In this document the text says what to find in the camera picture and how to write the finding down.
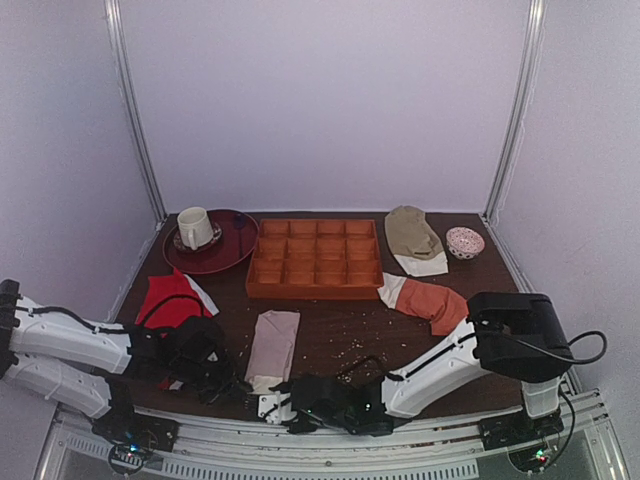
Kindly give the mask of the mauve underwear white waistband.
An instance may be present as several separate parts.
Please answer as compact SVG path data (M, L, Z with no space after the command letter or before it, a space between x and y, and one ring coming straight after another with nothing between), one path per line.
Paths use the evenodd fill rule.
M253 394L269 394L289 380L299 323L299 312L270 310L258 316L245 373Z

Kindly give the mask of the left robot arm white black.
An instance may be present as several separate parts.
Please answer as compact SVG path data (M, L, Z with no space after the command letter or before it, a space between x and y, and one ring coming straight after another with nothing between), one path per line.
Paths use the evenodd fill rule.
M100 419L133 409L119 378L179 382L201 403L249 391L213 318L213 303L193 281L161 300L137 324L86 320L69 309L42 306L1 283L1 377L47 399Z

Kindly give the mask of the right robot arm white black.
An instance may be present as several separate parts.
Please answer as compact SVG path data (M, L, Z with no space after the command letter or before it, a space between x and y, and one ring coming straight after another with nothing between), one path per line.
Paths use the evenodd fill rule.
M411 363L360 387L310 374L282 382L257 397L257 418L291 434L325 427L386 436L444 396L496 374L520 382L525 424L540 430L558 414L560 380L573 360L550 298L479 293L467 306L454 330Z

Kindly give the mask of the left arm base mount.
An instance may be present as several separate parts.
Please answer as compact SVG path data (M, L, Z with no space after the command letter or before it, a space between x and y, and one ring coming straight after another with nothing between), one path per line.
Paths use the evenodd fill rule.
M171 453L179 424L171 419L136 412L106 415L91 420L92 433L110 445L107 463L117 474L129 477L140 472L158 452Z

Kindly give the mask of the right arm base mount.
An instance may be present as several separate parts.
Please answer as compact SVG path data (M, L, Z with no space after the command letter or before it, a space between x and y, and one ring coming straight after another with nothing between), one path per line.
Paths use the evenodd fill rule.
M545 471L566 448L558 446L564 430L560 409L537 419L523 409L485 418L478 428L485 451L504 449L511 465L528 475Z

